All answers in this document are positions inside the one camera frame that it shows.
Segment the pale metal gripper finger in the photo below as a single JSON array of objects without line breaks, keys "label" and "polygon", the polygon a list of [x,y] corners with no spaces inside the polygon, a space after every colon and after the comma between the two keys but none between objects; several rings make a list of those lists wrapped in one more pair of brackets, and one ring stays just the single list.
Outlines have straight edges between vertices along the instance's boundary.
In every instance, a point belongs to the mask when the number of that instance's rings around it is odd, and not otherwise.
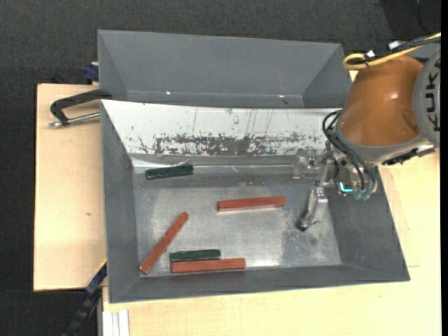
[{"label": "pale metal gripper finger", "polygon": [[308,194],[307,205],[298,219],[297,228],[304,232],[312,225],[321,222],[327,205],[328,198],[323,187],[311,190]]},{"label": "pale metal gripper finger", "polygon": [[299,150],[292,164],[292,177],[300,179],[316,168],[316,152],[314,150]]}]

